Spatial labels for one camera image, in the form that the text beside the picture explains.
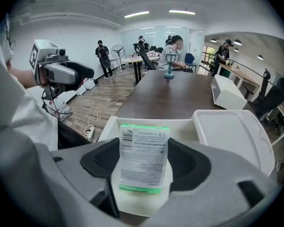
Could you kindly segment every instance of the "electric fan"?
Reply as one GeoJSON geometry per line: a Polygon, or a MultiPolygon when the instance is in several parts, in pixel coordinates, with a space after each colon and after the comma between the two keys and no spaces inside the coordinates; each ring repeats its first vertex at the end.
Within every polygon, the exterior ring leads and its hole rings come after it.
{"type": "Polygon", "coordinates": [[[122,62],[121,62],[121,58],[125,55],[124,47],[120,44],[116,44],[112,47],[111,53],[112,53],[112,56],[114,58],[116,58],[116,57],[120,58],[120,65],[121,65],[122,69],[124,69],[123,66],[125,66],[125,64],[122,64],[122,62]]]}

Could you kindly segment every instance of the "wooden floor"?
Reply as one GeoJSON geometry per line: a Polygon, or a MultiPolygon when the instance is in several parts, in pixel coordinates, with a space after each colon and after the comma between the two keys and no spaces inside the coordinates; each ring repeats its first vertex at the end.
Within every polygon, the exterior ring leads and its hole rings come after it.
{"type": "MultiPolygon", "coordinates": [[[[146,69],[142,66],[141,72],[144,71],[146,71],[146,69]]],[[[207,74],[207,71],[203,70],[203,68],[197,68],[197,71],[199,74],[207,74]]],[[[120,73],[118,69],[115,69],[113,72],[115,75],[114,78],[101,78],[99,83],[92,90],[88,90],[82,96],[77,96],[68,103],[73,111],[73,115],[64,122],[66,125],[82,134],[85,127],[88,125],[90,117],[96,115],[99,110],[103,109],[110,103],[131,92],[132,85],[134,83],[133,66],[126,66],[123,73],[120,73]]],[[[96,142],[98,140],[109,117],[115,115],[124,100],[126,100],[126,97],[101,111],[99,113],[99,117],[101,118],[99,121],[97,120],[97,117],[90,120],[89,123],[93,124],[95,127],[94,139],[92,142],[96,142]]],[[[278,138],[276,128],[270,128],[267,125],[263,126],[271,142],[278,138]]],[[[273,150],[275,160],[284,161],[284,140],[277,143],[273,147],[273,150]]],[[[278,174],[280,182],[283,177],[284,172],[278,174]]]]}
{"type": "MultiPolygon", "coordinates": [[[[146,69],[142,66],[141,73],[144,71],[146,71],[146,69]]],[[[101,78],[99,83],[92,90],[86,91],[83,95],[75,97],[68,103],[73,115],[64,122],[66,125],[82,134],[85,127],[88,125],[90,117],[96,115],[99,110],[110,103],[131,92],[132,87],[134,87],[133,83],[135,82],[133,66],[126,66],[126,69],[123,70],[122,73],[120,73],[117,68],[113,70],[113,74],[115,75],[114,78],[101,78]]],[[[109,117],[115,115],[125,99],[126,97],[101,111],[98,114],[101,118],[99,121],[97,117],[90,119],[89,123],[93,124],[95,127],[92,142],[98,140],[109,117]]]]}

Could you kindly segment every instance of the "window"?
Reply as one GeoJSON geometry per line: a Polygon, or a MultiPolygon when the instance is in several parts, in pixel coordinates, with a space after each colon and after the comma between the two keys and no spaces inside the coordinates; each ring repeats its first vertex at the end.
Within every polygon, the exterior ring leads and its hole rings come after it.
{"type": "Polygon", "coordinates": [[[201,63],[206,66],[213,64],[213,59],[216,52],[217,49],[204,45],[201,63]]]}

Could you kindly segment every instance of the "white cable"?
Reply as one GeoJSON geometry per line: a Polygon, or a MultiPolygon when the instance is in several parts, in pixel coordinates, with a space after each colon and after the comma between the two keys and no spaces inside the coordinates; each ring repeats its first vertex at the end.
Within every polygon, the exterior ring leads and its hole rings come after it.
{"type": "Polygon", "coordinates": [[[101,110],[99,110],[96,115],[91,116],[91,117],[89,118],[89,120],[87,121],[87,124],[88,124],[88,125],[87,125],[86,128],[84,129],[83,134],[87,135],[88,132],[86,132],[86,130],[87,130],[88,128],[90,128],[90,127],[93,126],[92,124],[89,124],[89,121],[90,121],[93,117],[97,117],[97,120],[100,121],[101,117],[99,116],[99,113],[100,113],[102,110],[104,110],[104,109],[106,109],[107,107],[109,107],[110,105],[112,105],[112,104],[118,102],[121,98],[124,98],[124,97],[126,97],[126,96],[129,96],[129,95],[132,93],[132,91],[133,91],[133,85],[134,85],[134,82],[133,82],[133,84],[132,84],[132,90],[131,90],[131,92],[130,92],[129,94],[120,97],[119,99],[115,100],[114,102],[110,103],[110,104],[107,105],[106,107],[104,107],[104,108],[102,108],[101,110]]]}

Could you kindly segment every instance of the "table lamp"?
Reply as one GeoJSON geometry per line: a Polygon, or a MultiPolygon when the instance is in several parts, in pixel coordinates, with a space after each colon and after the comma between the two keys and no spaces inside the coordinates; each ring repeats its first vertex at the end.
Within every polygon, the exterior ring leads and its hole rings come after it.
{"type": "Polygon", "coordinates": [[[172,63],[174,63],[175,62],[175,60],[176,60],[176,58],[177,58],[177,53],[176,52],[174,52],[174,51],[168,51],[168,52],[166,52],[166,58],[167,58],[167,62],[169,63],[169,70],[168,70],[168,72],[166,72],[165,74],[164,74],[164,77],[165,78],[174,78],[174,74],[171,72],[171,65],[172,65],[172,63]]]}

